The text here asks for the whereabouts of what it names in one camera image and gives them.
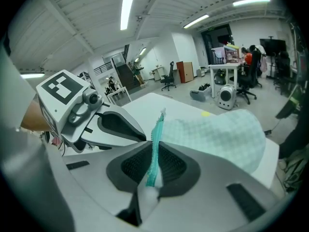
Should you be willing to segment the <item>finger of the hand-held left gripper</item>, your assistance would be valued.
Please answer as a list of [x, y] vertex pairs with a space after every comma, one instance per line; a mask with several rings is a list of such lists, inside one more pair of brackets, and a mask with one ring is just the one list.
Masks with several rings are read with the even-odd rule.
[[146, 135], [138, 124], [124, 108], [103, 104], [96, 112], [98, 128], [107, 134], [112, 142], [144, 142]]
[[143, 137], [119, 137], [115, 135], [82, 135], [82, 140], [96, 146], [103, 147], [123, 147], [143, 141]]

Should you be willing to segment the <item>light green pencil pouch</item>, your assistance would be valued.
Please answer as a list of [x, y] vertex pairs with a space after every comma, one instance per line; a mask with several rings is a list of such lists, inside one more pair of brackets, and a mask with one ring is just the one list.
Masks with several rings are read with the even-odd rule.
[[152, 129], [152, 158], [146, 185], [154, 187], [159, 169], [159, 143], [171, 143], [226, 159], [252, 174], [263, 158], [266, 136], [250, 111], [238, 109], [198, 119], [165, 120], [166, 112]]

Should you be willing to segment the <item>fluorescent ceiling light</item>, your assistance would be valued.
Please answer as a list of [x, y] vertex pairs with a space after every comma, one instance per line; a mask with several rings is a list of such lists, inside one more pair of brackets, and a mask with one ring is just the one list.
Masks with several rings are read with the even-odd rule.
[[193, 21], [191, 21], [190, 23], [186, 24], [185, 26], [183, 26], [183, 28], [184, 29], [188, 29], [188, 28], [192, 27], [193, 25], [195, 25], [195, 24], [197, 24], [197, 23], [199, 23], [199, 22], [201, 22], [201, 21], [203, 21], [203, 20], [205, 20], [207, 18], [209, 18], [209, 15], [205, 14], [205, 15], [203, 15], [203, 16], [201, 16], [201, 17], [199, 17], [199, 18], [197, 18], [197, 19], [195, 19]]
[[246, 5], [246, 4], [252, 4], [252, 3], [267, 3], [270, 2], [271, 0], [240, 0], [240, 1], [236, 1], [233, 3], [233, 6], [242, 6], [242, 5]]
[[126, 30], [133, 0], [123, 0], [120, 17], [120, 30]]
[[45, 76], [44, 73], [23, 73], [20, 75], [23, 79], [42, 78]]

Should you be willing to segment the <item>black office chair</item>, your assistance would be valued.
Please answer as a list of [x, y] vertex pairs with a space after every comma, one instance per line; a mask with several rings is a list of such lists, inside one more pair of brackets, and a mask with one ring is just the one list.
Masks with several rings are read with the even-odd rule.
[[236, 89], [236, 95], [243, 95], [248, 105], [251, 104], [248, 95], [253, 96], [255, 100], [257, 99], [257, 96], [251, 93], [249, 89], [257, 85], [257, 70], [259, 69], [260, 57], [261, 54], [259, 50], [254, 50], [252, 52], [252, 62], [247, 74], [238, 74], [237, 77], [238, 88]]
[[169, 74], [168, 75], [163, 75], [162, 77], [164, 78], [163, 80], [160, 81], [160, 83], [163, 83], [164, 84], [164, 87], [161, 88], [161, 90], [163, 91], [164, 89], [168, 89], [169, 91], [169, 88], [170, 87], [175, 87], [176, 88], [176, 85], [175, 85], [175, 81], [174, 81], [174, 77], [173, 77], [173, 68], [174, 68], [174, 62], [172, 61], [170, 63], [170, 70], [169, 70]]

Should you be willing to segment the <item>person's left forearm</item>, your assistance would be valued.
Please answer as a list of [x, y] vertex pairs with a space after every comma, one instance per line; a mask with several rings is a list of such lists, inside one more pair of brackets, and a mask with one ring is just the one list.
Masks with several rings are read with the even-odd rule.
[[32, 101], [22, 119], [21, 127], [30, 131], [53, 131], [43, 117], [41, 108]]

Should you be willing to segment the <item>small white table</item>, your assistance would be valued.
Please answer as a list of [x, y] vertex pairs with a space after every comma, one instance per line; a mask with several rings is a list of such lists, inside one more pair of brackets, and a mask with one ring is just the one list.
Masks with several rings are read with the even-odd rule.
[[127, 103], [132, 102], [132, 98], [126, 87], [122, 87], [108, 94], [107, 99], [110, 103], [117, 105], [117, 106], [123, 106]]

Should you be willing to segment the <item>silver pet carrier backpack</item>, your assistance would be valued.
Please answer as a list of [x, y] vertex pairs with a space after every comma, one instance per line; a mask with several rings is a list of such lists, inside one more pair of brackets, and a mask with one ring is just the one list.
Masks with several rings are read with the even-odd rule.
[[217, 106], [225, 109], [232, 110], [236, 103], [236, 90], [233, 85], [226, 84], [220, 88], [217, 99]]

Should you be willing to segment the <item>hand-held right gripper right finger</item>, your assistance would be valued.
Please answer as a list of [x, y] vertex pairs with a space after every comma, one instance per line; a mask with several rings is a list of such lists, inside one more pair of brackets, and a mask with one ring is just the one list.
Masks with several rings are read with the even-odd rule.
[[187, 147], [161, 143], [186, 166], [166, 183], [157, 203], [144, 203], [148, 232], [261, 232], [284, 211], [289, 198], [276, 195], [233, 163]]

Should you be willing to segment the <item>brown wooden cabinet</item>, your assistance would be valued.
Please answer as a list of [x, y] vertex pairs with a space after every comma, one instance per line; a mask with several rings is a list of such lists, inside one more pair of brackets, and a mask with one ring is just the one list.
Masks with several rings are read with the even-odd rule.
[[181, 83], [191, 82], [194, 79], [192, 62], [177, 62], [177, 69], [179, 71]]

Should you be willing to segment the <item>clear plastic storage bin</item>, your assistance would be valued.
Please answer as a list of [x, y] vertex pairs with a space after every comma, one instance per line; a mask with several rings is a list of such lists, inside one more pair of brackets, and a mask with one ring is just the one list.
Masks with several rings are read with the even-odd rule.
[[212, 88], [209, 83], [201, 85], [198, 90], [191, 90], [190, 97], [199, 102], [205, 102], [211, 98]]

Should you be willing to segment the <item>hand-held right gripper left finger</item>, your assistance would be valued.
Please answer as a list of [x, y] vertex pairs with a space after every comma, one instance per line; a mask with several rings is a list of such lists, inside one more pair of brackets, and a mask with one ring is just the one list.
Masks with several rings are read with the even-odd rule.
[[61, 157], [29, 134], [0, 136], [0, 173], [10, 192], [46, 232], [156, 232], [141, 224], [135, 197], [106, 174], [108, 156], [123, 149]]

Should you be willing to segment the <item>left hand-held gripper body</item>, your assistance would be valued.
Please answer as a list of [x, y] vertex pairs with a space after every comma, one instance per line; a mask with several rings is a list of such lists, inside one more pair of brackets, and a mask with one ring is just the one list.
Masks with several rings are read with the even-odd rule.
[[103, 98], [89, 82], [61, 70], [36, 86], [40, 109], [48, 125], [75, 152], [83, 152], [85, 128]]

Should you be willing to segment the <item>white desk with pink clutter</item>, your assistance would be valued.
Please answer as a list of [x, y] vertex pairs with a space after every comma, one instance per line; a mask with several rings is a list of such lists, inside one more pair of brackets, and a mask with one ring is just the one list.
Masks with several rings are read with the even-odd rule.
[[234, 90], [238, 86], [238, 67], [242, 64], [240, 47], [227, 44], [211, 49], [211, 64], [208, 65], [211, 74], [211, 97], [215, 98], [215, 74], [218, 69], [225, 70], [225, 83], [228, 83], [228, 71], [234, 72]]

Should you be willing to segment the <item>dark staircase with railing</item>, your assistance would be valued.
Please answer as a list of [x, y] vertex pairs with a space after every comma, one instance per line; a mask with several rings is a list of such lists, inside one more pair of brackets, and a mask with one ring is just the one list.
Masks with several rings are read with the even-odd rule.
[[112, 63], [116, 69], [118, 78], [122, 86], [126, 87], [129, 93], [135, 93], [142, 89], [140, 82], [136, 75], [133, 73], [132, 68], [128, 65], [127, 56], [128, 56], [129, 45], [126, 44], [123, 52], [117, 53], [112, 56]]

